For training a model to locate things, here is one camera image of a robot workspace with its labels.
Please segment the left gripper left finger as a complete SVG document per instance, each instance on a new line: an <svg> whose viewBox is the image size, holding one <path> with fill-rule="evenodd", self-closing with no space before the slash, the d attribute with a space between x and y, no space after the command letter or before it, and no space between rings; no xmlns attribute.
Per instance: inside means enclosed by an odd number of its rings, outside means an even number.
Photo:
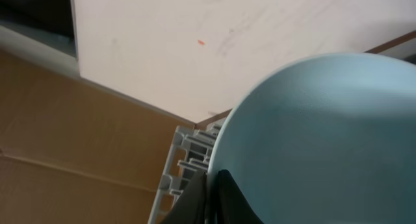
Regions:
<svg viewBox="0 0 416 224"><path fill-rule="evenodd" d="M197 171L161 224L204 224L207 174Z"/></svg>

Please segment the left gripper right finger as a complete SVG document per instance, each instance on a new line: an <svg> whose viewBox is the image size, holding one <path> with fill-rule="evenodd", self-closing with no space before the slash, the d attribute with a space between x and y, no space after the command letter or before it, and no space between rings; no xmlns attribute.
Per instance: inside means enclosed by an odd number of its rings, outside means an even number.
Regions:
<svg viewBox="0 0 416 224"><path fill-rule="evenodd" d="M220 170L217 176L218 204L217 223L219 224L263 224L252 210L233 179L231 173Z"/></svg>

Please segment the light blue bowl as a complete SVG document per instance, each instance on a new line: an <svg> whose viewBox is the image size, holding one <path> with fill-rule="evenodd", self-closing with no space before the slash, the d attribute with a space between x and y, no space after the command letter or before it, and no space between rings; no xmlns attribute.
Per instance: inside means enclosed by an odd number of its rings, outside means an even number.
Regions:
<svg viewBox="0 0 416 224"><path fill-rule="evenodd" d="M208 181L222 169L265 223L414 223L415 66L369 53L285 66L227 117Z"/></svg>

